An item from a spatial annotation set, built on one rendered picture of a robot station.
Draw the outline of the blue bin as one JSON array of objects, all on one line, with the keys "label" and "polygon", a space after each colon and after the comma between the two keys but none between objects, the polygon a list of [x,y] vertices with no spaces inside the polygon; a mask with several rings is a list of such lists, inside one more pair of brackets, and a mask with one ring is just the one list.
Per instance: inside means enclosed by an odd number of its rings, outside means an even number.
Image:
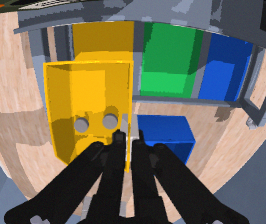
[{"label": "blue bin", "polygon": [[146,144],[166,144],[186,165],[196,140],[185,116],[137,114],[137,119]]}]

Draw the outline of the yellow bin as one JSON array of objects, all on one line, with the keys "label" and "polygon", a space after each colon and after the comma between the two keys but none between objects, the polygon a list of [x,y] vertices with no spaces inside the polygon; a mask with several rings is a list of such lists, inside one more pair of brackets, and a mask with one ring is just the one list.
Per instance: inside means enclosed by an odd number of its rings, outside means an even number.
[{"label": "yellow bin", "polygon": [[[112,133],[121,127],[122,113],[128,113],[125,171],[129,172],[133,60],[47,62],[43,63],[43,69],[55,157],[69,165],[92,142],[110,144]],[[102,119],[108,113],[118,118],[118,124],[112,130],[102,125]],[[79,117],[89,122],[84,133],[74,128]]]}]

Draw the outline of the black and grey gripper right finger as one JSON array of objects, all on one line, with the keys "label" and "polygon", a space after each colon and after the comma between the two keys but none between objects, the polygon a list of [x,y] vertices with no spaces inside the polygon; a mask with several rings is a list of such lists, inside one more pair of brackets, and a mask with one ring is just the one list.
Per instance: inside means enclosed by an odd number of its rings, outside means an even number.
[{"label": "black and grey gripper right finger", "polygon": [[131,116],[130,161],[134,216],[140,224],[169,224],[155,177],[186,224],[250,224],[221,203],[167,145],[146,146],[137,114]]}]

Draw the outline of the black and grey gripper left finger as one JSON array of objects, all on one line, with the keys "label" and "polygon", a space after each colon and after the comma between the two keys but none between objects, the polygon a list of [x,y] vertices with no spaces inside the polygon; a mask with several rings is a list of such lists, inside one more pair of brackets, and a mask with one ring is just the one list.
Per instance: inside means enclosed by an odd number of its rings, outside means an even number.
[{"label": "black and grey gripper left finger", "polygon": [[102,174],[84,224],[114,224],[120,213],[127,145],[128,113],[122,113],[112,144],[92,142],[34,198],[7,211],[4,222],[65,224]]}]

